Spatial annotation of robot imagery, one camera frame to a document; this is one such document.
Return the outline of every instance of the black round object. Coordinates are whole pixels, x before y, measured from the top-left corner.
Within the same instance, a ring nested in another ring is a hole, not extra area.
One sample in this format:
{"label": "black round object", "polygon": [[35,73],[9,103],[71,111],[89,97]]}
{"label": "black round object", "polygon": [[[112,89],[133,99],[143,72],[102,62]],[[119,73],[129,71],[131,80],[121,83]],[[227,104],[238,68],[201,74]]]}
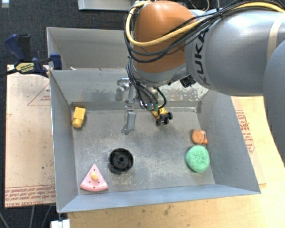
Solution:
{"label": "black round object", "polygon": [[126,149],[113,150],[109,157],[108,167],[114,174],[121,174],[132,168],[134,159],[132,154]]}

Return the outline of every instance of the blue clamp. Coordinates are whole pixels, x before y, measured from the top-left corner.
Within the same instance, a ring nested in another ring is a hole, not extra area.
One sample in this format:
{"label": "blue clamp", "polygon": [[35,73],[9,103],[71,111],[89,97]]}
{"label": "blue clamp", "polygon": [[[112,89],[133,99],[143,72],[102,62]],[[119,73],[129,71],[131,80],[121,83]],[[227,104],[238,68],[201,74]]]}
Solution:
{"label": "blue clamp", "polygon": [[6,49],[17,59],[17,62],[14,65],[17,72],[21,74],[36,74],[48,77],[48,70],[43,67],[43,63],[50,61],[52,61],[54,64],[53,69],[62,69],[61,57],[58,53],[52,53],[49,58],[41,61],[38,61],[38,59],[35,57],[31,59],[29,39],[30,35],[25,35],[18,38],[17,34],[13,34],[4,42]]}

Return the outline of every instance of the metal bracket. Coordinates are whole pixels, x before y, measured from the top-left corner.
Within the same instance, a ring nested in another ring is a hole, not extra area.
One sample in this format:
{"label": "metal bracket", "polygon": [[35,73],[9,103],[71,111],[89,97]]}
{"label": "metal bracket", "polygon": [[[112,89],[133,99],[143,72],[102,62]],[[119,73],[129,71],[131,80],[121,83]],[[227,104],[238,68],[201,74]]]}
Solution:
{"label": "metal bracket", "polygon": [[122,132],[128,135],[131,131],[134,131],[136,112],[132,105],[127,105],[124,109],[124,126]]}

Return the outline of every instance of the small yellow object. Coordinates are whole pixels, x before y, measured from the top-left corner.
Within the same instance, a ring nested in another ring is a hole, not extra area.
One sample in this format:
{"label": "small yellow object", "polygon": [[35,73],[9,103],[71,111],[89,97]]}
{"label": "small yellow object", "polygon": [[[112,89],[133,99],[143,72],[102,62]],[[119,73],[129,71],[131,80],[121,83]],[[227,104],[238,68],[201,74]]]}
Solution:
{"label": "small yellow object", "polygon": [[76,128],[81,127],[82,122],[84,120],[85,117],[85,113],[86,113],[86,109],[81,108],[81,107],[75,107],[75,111],[74,111],[74,117],[73,117],[73,126]]}
{"label": "small yellow object", "polygon": [[97,179],[98,179],[98,176],[97,176],[97,174],[96,174],[95,172],[92,172],[92,173],[91,173],[91,178],[92,178],[93,180],[97,180]]}

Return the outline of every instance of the orange object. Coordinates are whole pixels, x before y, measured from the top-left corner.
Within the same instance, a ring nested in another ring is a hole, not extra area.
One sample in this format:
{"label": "orange object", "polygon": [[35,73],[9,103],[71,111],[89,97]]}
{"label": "orange object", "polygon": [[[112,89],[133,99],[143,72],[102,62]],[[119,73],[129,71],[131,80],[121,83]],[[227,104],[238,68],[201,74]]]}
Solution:
{"label": "orange object", "polygon": [[[140,11],[138,18],[134,26],[135,38],[139,42],[146,42],[153,39],[157,39],[170,32],[175,27],[181,25],[185,21],[193,18],[193,14],[186,7],[172,1],[156,1],[146,5]],[[146,50],[149,52],[156,52],[168,47],[173,41],[181,37],[183,34],[179,34],[175,38],[170,38],[157,45],[148,46]],[[139,63],[135,62],[137,67],[146,73],[161,73],[178,67],[185,62],[185,54],[183,44],[179,45],[176,49],[179,51],[172,55],[166,55],[163,58],[151,62],[151,63]],[[134,49],[140,52],[144,52],[141,47],[134,46]],[[139,59],[151,59],[154,56],[146,57],[141,55],[135,55]]]}
{"label": "orange object", "polygon": [[195,144],[207,144],[206,132],[202,129],[195,129],[192,133],[192,141]]}

